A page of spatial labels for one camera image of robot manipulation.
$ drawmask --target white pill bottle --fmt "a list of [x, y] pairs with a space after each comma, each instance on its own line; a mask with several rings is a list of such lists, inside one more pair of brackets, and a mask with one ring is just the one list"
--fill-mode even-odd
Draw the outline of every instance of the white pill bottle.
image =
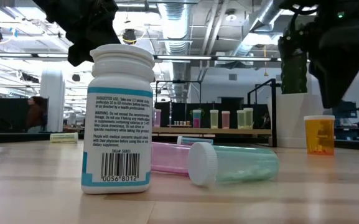
[[90, 52], [82, 190], [86, 194], [142, 192], [151, 175], [153, 56], [109, 44]]

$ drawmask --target ceiling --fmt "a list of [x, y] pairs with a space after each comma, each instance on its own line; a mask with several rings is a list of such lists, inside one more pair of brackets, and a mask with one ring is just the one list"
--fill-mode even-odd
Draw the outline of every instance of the ceiling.
[[[154, 2], [150, 2], [150, 6], [156, 6]], [[29, 0], [16, 0], [14, 4], [7, 7], [0, 5], [0, 27], [3, 34], [3, 40], [0, 42], [0, 52], [21, 52], [21, 53], [35, 53], [35, 54], [66, 54], [69, 46], [72, 45], [70, 41], [65, 38], [65, 31], [57, 24], [50, 24], [45, 20], [45, 14]], [[119, 38], [125, 29], [135, 29], [138, 41], [136, 45], [148, 50], [155, 55], [166, 54], [166, 47], [163, 36], [163, 20], [161, 15], [153, 12], [134, 12], [132, 7], [134, 4], [143, 4], [143, 1], [116, 1], [120, 10], [116, 13], [113, 21], [113, 27]], [[204, 0], [190, 0], [190, 2], [197, 2], [198, 4], [191, 4], [190, 16], [190, 35], [186, 41], [190, 43], [190, 55], [202, 55], [202, 48], [206, 31], [208, 29], [208, 22], [210, 14], [212, 13], [213, 1]], [[219, 31], [212, 47], [211, 54], [228, 54], [236, 49], [243, 40], [243, 25], [247, 15], [258, 11], [261, 5], [261, 0], [231, 0], [227, 1], [225, 5], [226, 10], [232, 9], [232, 20], [226, 20], [226, 15], [219, 26]], [[220, 9], [224, 7], [219, 4], [217, 13], [213, 21], [213, 27], [217, 26], [220, 17]], [[265, 47], [253, 47], [252, 54], [255, 57], [278, 57], [277, 38], [281, 35], [281, 30], [287, 26], [291, 18], [291, 12], [284, 11], [274, 23], [274, 30], [272, 32], [255, 34], [253, 44], [264, 44]], [[305, 16], [303, 20], [310, 21], [312, 16]], [[84, 111], [86, 99], [86, 86], [92, 80], [91, 69], [92, 63], [84, 62], [78, 67], [71, 66], [65, 59], [54, 60], [47, 62], [45, 60], [37, 60], [36, 58], [28, 58], [25, 60], [12, 59], [9, 57], [0, 58], [0, 96], [32, 96], [39, 92], [39, 84], [31, 83], [23, 80], [23, 73], [30, 75], [40, 80], [42, 69], [46, 66], [60, 67], [66, 79], [66, 108], [67, 110]], [[159, 62], [153, 68], [156, 80], [172, 80], [170, 73], [170, 62]], [[198, 63], [192, 63], [196, 66], [192, 69], [191, 77], [197, 78], [199, 70]], [[265, 63], [256, 63], [253, 66], [264, 67]], [[243, 70], [237, 69], [234, 72], [244, 73]], [[72, 80], [72, 75], [78, 74], [80, 82]], [[218, 83], [219, 70], [207, 73], [211, 75], [213, 82]], [[253, 82], [253, 78], [241, 78], [244, 82]], [[158, 100], [170, 100], [171, 87], [165, 85], [161, 89]]]

